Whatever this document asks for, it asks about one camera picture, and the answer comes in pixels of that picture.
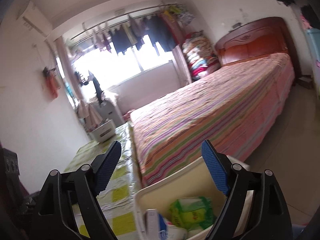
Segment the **striped pink bed cover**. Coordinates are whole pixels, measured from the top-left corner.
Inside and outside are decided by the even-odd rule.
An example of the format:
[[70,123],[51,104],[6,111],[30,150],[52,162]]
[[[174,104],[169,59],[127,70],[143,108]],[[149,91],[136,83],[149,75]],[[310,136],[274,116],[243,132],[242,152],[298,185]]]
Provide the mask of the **striped pink bed cover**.
[[294,77],[289,55],[274,53],[222,67],[134,110],[142,185],[195,161],[205,140],[219,153],[245,161],[282,113]]

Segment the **metal clothes rail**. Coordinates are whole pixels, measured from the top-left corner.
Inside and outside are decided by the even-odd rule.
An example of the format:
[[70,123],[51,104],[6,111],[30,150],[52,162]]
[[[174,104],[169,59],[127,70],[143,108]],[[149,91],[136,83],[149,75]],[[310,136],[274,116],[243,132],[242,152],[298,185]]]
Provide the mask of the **metal clothes rail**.
[[129,15],[131,18],[145,17],[176,4],[177,2],[171,2],[143,7],[136,10],[130,10],[130,7],[112,10],[82,22],[81,25],[76,25],[74,28],[63,34],[63,38],[75,43],[81,42],[81,40],[92,35],[92,29],[98,31],[113,28],[116,25],[128,21]]

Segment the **cream plastic trash bin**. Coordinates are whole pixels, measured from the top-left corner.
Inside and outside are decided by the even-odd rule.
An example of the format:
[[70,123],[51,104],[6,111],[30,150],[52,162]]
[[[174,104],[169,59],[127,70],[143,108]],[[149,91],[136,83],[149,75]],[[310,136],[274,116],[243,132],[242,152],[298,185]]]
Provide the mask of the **cream plastic trash bin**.
[[202,157],[167,178],[138,191],[134,197],[134,215],[139,238],[147,239],[144,218],[146,210],[156,209],[169,219],[169,206],[175,200],[201,196],[210,198],[213,213],[219,217],[226,197],[216,188]]

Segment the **blue storage box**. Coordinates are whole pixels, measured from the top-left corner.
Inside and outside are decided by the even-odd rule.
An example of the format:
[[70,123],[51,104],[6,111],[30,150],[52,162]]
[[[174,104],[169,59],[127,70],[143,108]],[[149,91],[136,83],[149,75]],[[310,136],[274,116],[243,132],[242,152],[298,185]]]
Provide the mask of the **blue storage box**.
[[316,91],[319,94],[319,29],[312,28],[306,31],[308,43],[312,55],[312,71],[313,78],[316,84]]

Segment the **orange cloth on wall hook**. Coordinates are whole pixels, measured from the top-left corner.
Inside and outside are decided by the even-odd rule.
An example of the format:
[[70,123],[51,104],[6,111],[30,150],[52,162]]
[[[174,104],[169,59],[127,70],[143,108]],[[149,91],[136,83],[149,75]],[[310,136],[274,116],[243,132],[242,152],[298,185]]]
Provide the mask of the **orange cloth on wall hook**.
[[42,74],[44,76],[46,87],[48,88],[52,99],[56,99],[58,97],[58,91],[61,88],[56,76],[55,76],[55,68],[49,69],[48,67],[44,67]]

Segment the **wall air conditioner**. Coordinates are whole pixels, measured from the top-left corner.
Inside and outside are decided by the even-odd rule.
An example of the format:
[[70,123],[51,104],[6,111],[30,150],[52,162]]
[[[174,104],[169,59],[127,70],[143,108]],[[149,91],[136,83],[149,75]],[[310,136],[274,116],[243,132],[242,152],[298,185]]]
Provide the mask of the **wall air conditioner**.
[[43,37],[48,37],[53,30],[52,24],[42,11],[32,2],[27,1],[19,10],[17,20],[30,30],[35,30]]

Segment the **red wooden headboard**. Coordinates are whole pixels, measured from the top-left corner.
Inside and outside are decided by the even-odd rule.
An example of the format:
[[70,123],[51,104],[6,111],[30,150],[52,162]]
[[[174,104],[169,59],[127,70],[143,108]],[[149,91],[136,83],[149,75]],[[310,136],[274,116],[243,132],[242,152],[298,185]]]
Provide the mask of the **red wooden headboard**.
[[295,78],[302,77],[296,46],[281,17],[267,17],[245,24],[218,40],[215,50],[222,67],[286,53],[290,56]]

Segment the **white blue medicine box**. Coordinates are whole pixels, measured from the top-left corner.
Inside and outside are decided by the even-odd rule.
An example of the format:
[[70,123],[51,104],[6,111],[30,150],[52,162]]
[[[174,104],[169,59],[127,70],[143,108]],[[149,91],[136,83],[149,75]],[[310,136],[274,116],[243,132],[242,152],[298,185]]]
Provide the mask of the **white blue medicine box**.
[[167,224],[156,209],[148,209],[146,217],[146,235],[149,240],[166,240],[168,237]]

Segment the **white plastic pen basket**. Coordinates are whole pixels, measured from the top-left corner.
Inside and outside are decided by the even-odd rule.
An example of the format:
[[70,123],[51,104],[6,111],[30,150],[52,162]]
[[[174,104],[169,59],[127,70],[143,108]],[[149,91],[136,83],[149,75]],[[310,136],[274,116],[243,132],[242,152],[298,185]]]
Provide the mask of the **white plastic pen basket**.
[[115,134],[116,126],[113,120],[109,119],[90,133],[91,137],[98,143],[107,141]]

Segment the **hanging dark clothes row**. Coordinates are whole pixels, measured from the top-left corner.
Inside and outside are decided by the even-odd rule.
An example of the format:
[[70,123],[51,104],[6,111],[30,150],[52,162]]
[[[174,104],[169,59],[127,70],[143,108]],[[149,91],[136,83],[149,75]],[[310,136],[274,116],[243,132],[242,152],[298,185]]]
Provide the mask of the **hanging dark clothes row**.
[[153,48],[159,44],[165,52],[171,52],[181,46],[185,39],[185,27],[191,24],[195,16],[183,4],[174,4],[156,14],[140,19],[127,16],[127,21],[113,31],[92,31],[91,40],[95,49],[115,49],[124,54],[130,48],[141,50],[148,37]]

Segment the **green tissue pack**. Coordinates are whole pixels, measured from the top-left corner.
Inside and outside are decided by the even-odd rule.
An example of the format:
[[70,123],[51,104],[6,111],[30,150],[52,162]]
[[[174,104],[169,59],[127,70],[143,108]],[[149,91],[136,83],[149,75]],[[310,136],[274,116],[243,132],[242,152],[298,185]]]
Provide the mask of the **green tissue pack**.
[[188,231],[206,229],[216,221],[211,200],[207,197],[191,197],[175,200],[169,206],[170,221]]

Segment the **pink curtain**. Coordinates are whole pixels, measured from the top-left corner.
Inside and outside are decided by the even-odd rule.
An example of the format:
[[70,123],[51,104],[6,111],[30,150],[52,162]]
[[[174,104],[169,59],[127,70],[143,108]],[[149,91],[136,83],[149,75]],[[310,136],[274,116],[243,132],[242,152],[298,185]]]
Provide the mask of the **pink curtain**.
[[179,45],[172,50],[172,55],[174,57],[172,61],[178,75],[180,86],[184,87],[191,84],[192,79],[188,69],[188,65]]
[[75,70],[71,65],[71,61],[68,57],[68,53],[62,36],[58,37],[54,42],[62,64],[63,71],[66,74],[67,80],[71,85],[73,94],[79,102],[78,116],[80,119],[84,119],[87,130],[92,131],[103,122],[103,119],[95,110],[95,108],[87,102],[81,91],[80,83],[77,80]]

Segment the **white standing heater appliance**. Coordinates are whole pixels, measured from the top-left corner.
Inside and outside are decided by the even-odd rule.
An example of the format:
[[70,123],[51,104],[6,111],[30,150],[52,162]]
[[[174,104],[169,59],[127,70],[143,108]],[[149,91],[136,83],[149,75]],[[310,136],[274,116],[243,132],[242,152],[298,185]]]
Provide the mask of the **white standing heater appliance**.
[[101,104],[98,103],[95,109],[103,119],[112,120],[116,127],[125,124],[125,120],[119,107],[109,100],[103,101]]

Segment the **left pink curtain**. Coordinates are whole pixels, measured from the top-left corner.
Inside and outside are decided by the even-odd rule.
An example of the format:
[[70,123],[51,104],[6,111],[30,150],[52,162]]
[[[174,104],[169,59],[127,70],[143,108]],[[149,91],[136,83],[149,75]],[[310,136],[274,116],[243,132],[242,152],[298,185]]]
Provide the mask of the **left pink curtain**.
[[81,91],[80,83],[77,80],[75,70],[71,65],[71,61],[68,57],[68,53],[62,36],[58,37],[54,42],[62,64],[63,71],[66,74],[67,80],[71,85],[73,94],[79,102],[78,116],[80,119],[84,119],[87,130],[92,131],[103,122],[103,119],[95,110],[95,108],[87,102]]

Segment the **right pink curtain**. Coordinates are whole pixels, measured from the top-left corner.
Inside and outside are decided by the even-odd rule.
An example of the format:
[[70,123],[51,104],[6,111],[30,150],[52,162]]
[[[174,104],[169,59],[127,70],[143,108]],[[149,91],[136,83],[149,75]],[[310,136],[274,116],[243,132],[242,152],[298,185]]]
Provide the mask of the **right pink curtain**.
[[174,57],[172,61],[178,75],[180,86],[184,87],[191,84],[192,79],[188,69],[188,65],[179,45],[172,50],[172,55]]

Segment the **stack of folded quilts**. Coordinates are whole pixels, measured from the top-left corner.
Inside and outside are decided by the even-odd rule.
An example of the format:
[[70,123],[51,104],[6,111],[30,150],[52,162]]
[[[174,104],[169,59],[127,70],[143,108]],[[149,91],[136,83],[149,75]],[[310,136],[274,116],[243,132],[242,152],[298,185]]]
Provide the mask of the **stack of folded quilts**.
[[203,31],[192,32],[186,36],[182,53],[193,81],[212,74],[221,67],[212,44]]

